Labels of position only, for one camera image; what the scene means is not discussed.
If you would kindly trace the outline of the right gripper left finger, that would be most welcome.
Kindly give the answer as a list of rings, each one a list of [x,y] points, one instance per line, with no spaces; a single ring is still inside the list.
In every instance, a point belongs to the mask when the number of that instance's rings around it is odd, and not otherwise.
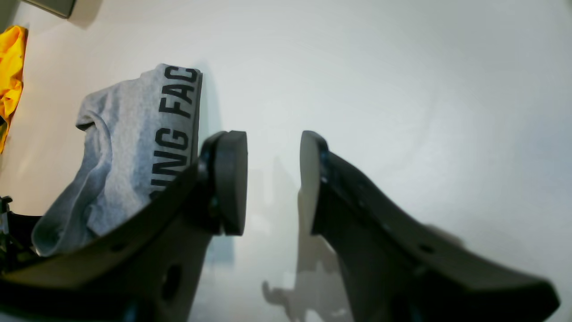
[[[213,236],[245,227],[248,143],[221,131],[130,220],[1,279],[3,322],[185,322]]]

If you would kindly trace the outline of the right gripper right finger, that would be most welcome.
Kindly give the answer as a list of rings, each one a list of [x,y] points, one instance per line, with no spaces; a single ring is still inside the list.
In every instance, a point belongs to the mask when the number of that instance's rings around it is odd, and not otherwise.
[[[544,322],[559,308],[549,280],[431,231],[314,131],[300,175],[309,232],[335,252],[356,322]]]

